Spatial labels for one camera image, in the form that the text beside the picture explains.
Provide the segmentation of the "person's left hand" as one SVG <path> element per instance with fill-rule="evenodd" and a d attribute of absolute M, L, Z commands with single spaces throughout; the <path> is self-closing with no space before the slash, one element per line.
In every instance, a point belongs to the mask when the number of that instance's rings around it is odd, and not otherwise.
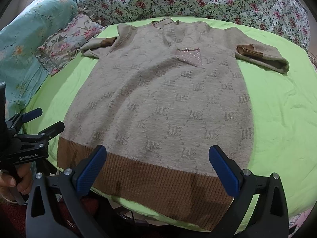
<path fill-rule="evenodd" d="M 6 173 L 1 173 L 1 196 L 8 201 L 15 202 L 15 198 L 10 191 L 10 188 L 16 187 L 17 190 L 23 194 L 28 195 L 32 188 L 32 172 L 31 163 L 22 164 L 17 169 L 17 173 L 22 181 L 17 184 L 16 180 Z"/>

